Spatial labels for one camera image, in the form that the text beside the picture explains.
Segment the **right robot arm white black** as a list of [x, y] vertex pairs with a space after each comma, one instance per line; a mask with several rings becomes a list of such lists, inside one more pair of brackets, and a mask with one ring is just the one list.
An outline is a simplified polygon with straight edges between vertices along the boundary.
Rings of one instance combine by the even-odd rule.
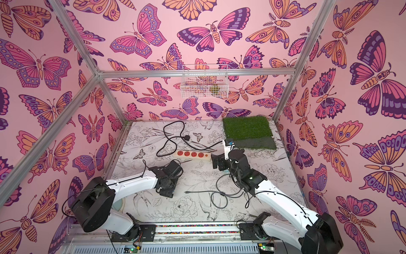
[[338, 254], [344, 243], [337, 224], [327, 212], [310, 210], [279, 190], [265, 175], [253, 169], [243, 149], [212, 155], [214, 169], [227, 170], [237, 186], [281, 214], [287, 222], [263, 212], [254, 221], [259, 238], [275, 237], [303, 254]]

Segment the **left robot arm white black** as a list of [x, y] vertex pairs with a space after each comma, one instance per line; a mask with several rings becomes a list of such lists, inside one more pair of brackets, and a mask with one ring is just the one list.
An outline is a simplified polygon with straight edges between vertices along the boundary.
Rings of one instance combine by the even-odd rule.
[[140, 174], [120, 179], [92, 179], [73, 200], [69, 208], [86, 233], [104, 229], [131, 240], [141, 234], [137, 219], [129, 214], [113, 209], [113, 205], [138, 192], [156, 190], [160, 195], [173, 197], [177, 181], [184, 173], [181, 162], [172, 160], [166, 166], [144, 167]]

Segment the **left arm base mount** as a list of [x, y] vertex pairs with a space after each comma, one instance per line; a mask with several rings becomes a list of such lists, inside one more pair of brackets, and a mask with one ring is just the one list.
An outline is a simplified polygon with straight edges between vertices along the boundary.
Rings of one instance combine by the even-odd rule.
[[113, 232], [111, 239], [113, 242], [153, 242], [156, 227], [156, 224], [136, 224], [124, 235]]

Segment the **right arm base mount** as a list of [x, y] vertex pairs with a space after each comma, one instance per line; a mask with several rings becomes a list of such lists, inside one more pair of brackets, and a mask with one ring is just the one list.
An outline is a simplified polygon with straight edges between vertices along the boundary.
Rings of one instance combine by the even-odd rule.
[[272, 223], [245, 222], [237, 224], [241, 240], [264, 241], [276, 238], [279, 240], [279, 230]]

